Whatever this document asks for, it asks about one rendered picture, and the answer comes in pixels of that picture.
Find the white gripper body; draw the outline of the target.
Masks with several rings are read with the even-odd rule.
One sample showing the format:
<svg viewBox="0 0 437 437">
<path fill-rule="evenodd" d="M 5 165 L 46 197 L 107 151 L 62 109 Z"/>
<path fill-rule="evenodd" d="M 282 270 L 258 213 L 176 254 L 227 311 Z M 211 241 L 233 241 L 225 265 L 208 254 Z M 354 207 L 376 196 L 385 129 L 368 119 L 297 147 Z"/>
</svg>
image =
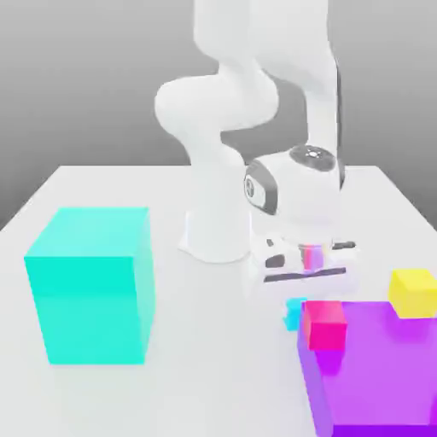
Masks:
<svg viewBox="0 0 437 437">
<path fill-rule="evenodd" d="M 267 298 L 300 298 L 342 294 L 358 286 L 354 267 L 334 266 L 321 271 L 294 271 L 290 267 L 267 269 L 251 266 L 251 295 Z"/>
</svg>

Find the small cyan cube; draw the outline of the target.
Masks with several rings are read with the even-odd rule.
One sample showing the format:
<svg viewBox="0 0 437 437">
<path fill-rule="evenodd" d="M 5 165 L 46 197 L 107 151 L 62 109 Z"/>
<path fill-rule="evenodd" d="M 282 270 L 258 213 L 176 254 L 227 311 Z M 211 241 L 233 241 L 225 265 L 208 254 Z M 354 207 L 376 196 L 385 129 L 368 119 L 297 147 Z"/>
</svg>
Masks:
<svg viewBox="0 0 437 437">
<path fill-rule="evenodd" d="M 283 322 L 287 331 L 296 331 L 300 326 L 300 314 L 303 303 L 307 298 L 291 298 L 286 300 Z"/>
</svg>

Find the small pink cube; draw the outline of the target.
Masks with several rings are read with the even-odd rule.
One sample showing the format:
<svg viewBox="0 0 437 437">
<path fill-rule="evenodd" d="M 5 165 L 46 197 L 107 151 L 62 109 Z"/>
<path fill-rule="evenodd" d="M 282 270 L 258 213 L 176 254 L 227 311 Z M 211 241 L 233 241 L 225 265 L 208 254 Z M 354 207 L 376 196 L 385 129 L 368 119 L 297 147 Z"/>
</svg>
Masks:
<svg viewBox="0 0 437 437">
<path fill-rule="evenodd" d="M 347 320 L 339 300 L 307 300 L 303 306 L 303 330 L 312 351 L 343 351 Z"/>
</svg>

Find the small yellow cube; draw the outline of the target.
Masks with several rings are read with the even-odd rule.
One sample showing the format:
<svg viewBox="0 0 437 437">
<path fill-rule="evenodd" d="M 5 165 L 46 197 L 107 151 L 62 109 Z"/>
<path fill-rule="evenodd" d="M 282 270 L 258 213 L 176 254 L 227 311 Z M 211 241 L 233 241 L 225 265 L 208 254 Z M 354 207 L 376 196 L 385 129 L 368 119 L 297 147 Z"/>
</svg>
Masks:
<svg viewBox="0 0 437 437">
<path fill-rule="evenodd" d="M 401 319 L 437 317 L 437 279 L 426 269 L 395 269 L 388 300 Z"/>
</svg>

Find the large purple box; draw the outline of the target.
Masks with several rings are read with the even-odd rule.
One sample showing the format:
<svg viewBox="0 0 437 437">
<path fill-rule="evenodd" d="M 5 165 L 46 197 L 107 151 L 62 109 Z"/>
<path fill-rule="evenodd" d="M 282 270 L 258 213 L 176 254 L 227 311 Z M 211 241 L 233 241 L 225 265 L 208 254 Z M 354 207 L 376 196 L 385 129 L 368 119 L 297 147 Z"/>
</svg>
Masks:
<svg viewBox="0 0 437 437">
<path fill-rule="evenodd" d="M 317 437 L 437 437 L 437 318 L 346 301 L 342 350 L 297 348 Z"/>
</svg>

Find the large turquoise box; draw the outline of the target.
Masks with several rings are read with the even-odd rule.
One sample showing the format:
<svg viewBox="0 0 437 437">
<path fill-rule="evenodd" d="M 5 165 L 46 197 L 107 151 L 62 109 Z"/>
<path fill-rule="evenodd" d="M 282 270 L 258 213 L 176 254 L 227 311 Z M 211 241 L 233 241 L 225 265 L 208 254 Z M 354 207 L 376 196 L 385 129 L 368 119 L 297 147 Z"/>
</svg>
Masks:
<svg viewBox="0 0 437 437">
<path fill-rule="evenodd" d="M 24 261 L 50 364 L 144 364 L 155 313 L 146 207 L 62 207 Z"/>
</svg>

